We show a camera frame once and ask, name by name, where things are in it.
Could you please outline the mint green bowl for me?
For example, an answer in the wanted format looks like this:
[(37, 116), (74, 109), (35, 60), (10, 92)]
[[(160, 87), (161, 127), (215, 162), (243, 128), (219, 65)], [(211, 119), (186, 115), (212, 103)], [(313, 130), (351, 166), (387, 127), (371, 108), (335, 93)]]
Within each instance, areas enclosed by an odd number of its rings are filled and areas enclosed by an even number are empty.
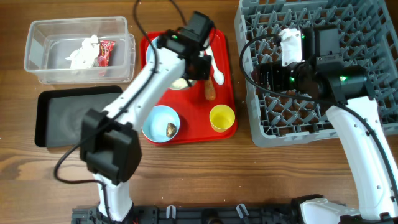
[(179, 78), (178, 80), (174, 81), (170, 86), (169, 89), (171, 90), (185, 90), (192, 87), (196, 84), (195, 80), (186, 80), (184, 78)]

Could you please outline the orange carrot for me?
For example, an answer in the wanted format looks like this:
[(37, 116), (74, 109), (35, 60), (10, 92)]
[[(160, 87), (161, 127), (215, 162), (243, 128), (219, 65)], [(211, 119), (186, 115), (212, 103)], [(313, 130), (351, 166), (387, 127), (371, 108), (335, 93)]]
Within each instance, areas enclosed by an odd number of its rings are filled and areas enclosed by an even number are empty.
[(213, 101), (216, 98), (216, 91), (210, 77), (207, 80), (205, 80), (204, 88), (205, 88), (205, 98), (208, 101)]

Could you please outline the yellow plastic cup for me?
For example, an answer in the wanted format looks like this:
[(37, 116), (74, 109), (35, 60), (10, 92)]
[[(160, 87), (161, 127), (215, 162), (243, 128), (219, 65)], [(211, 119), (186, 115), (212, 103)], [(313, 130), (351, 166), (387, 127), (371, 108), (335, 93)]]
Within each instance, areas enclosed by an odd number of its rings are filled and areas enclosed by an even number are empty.
[(216, 105), (211, 109), (209, 119), (213, 130), (223, 133), (232, 127), (236, 116), (234, 110), (228, 105)]

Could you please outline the brown food scrap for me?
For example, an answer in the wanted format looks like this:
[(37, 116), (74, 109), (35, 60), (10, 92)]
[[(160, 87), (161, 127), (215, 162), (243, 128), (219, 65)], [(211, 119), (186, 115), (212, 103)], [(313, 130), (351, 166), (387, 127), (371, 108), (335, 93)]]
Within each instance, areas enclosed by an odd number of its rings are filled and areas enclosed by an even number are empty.
[(167, 123), (166, 127), (166, 136), (168, 138), (172, 138), (176, 135), (177, 133), (177, 127), (173, 123)]

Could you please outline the light blue bowl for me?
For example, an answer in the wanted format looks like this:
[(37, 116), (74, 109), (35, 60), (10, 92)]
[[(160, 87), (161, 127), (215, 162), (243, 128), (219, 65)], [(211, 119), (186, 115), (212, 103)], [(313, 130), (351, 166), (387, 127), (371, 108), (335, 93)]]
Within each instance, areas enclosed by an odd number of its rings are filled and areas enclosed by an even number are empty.
[(168, 138), (166, 136), (167, 123), (173, 123), (176, 125), (178, 133), (180, 128), (180, 118), (177, 112), (169, 106), (155, 106), (149, 113), (149, 116), (142, 126), (142, 133), (148, 140), (152, 142), (168, 142), (173, 139), (177, 133), (174, 137)]

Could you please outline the red snack wrapper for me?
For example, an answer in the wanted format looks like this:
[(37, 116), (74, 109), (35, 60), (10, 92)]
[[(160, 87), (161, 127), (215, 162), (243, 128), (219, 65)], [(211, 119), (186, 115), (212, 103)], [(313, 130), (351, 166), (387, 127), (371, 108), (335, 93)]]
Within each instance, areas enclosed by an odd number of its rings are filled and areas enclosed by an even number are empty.
[(116, 42), (113, 40), (101, 40), (99, 43), (99, 55), (97, 58), (97, 63), (99, 67), (107, 67), (109, 64), (109, 59), (111, 57), (111, 52), (114, 49)]

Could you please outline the white tissue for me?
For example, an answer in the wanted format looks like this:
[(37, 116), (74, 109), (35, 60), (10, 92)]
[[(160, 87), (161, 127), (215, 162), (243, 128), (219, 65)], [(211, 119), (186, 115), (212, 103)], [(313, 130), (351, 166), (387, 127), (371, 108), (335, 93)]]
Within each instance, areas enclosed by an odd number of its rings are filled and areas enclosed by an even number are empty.
[(71, 69), (93, 68), (97, 64), (97, 58), (100, 54), (100, 42), (96, 35), (85, 38), (81, 47), (74, 50), (65, 59), (70, 61)]

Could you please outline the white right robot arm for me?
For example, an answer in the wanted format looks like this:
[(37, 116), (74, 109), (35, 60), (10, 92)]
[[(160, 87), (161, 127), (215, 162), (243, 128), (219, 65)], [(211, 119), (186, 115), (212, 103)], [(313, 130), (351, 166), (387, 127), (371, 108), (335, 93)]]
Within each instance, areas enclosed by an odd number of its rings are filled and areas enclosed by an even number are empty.
[(365, 69), (340, 61), (264, 63), (250, 76), (262, 92), (307, 93), (328, 107), (357, 188), (359, 208), (310, 196), (295, 201), (299, 223), (397, 223), (397, 166), (382, 130), (377, 101)]

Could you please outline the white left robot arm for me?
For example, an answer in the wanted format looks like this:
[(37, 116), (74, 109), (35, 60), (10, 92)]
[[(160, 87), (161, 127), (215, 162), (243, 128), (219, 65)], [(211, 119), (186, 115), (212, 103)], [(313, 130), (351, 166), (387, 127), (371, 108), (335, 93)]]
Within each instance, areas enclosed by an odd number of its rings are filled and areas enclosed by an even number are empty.
[(154, 56), (128, 88), (103, 111), (89, 110), (83, 118), (80, 158), (98, 184), (101, 198), (96, 214), (102, 223), (132, 219), (129, 180), (142, 157), (142, 125), (174, 81), (208, 79), (211, 56), (204, 51), (215, 34), (215, 28), (160, 34), (155, 44), (149, 44)]

